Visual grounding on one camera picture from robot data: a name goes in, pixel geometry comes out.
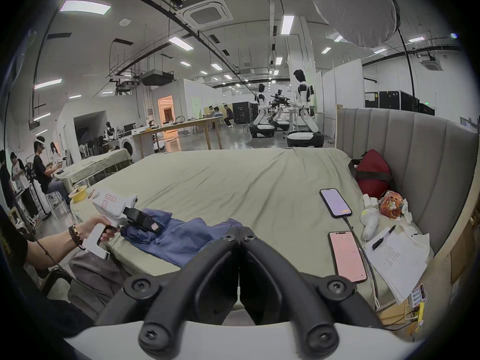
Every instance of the black bracelet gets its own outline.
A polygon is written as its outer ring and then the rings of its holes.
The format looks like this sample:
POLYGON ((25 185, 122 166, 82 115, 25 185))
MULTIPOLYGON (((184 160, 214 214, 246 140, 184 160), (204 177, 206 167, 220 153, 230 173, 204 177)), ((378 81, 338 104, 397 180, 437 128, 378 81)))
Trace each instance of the black bracelet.
POLYGON ((68 227, 68 233, 70 234, 71 239, 75 243, 75 245, 80 248, 82 251, 85 251, 85 247, 82 245, 82 239, 80 238, 80 235, 77 232, 77 226, 76 224, 70 225, 68 227))

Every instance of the upholstered headboard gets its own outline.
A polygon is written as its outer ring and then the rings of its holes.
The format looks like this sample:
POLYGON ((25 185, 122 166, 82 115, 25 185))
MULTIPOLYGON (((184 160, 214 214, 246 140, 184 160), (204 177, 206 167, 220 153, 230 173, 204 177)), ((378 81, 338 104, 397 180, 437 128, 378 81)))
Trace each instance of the upholstered headboard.
POLYGON ((399 193, 435 253, 459 219, 477 163, 479 137, 443 118, 395 109, 337 114, 336 147, 353 159, 370 149, 392 170, 399 193))

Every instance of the sticker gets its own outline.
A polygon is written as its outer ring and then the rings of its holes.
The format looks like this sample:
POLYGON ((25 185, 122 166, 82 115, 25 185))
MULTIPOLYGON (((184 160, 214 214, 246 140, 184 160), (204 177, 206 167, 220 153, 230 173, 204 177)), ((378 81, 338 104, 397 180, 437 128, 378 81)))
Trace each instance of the sticker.
POLYGON ((110 201, 113 201, 114 203, 117 202, 117 198, 112 196, 112 195, 109 195, 108 193, 105 194, 105 199, 106 200, 110 200, 110 201))

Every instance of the pen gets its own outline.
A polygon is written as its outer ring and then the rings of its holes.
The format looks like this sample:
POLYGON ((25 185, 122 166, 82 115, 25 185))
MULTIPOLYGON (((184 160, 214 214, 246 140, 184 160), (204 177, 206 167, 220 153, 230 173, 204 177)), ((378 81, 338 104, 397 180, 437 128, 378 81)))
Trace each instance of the pen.
POLYGON ((385 236, 379 238, 375 243, 373 243, 373 245, 371 246, 371 250, 372 251, 375 251, 375 249, 378 248, 378 246, 384 242, 384 240, 387 238, 388 235, 390 235, 390 233, 392 233, 392 231, 395 229, 396 225, 394 225, 393 227, 391 227, 388 232, 385 234, 385 236))

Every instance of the snack bag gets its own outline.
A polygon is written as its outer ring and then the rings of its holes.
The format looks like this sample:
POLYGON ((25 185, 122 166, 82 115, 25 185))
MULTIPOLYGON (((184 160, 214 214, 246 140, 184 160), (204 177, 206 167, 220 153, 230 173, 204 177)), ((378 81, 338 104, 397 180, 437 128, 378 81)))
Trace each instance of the snack bag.
POLYGON ((385 195, 380 203, 380 213, 389 217, 390 219, 397 219, 402 214, 403 198, 392 190, 385 192, 385 195))

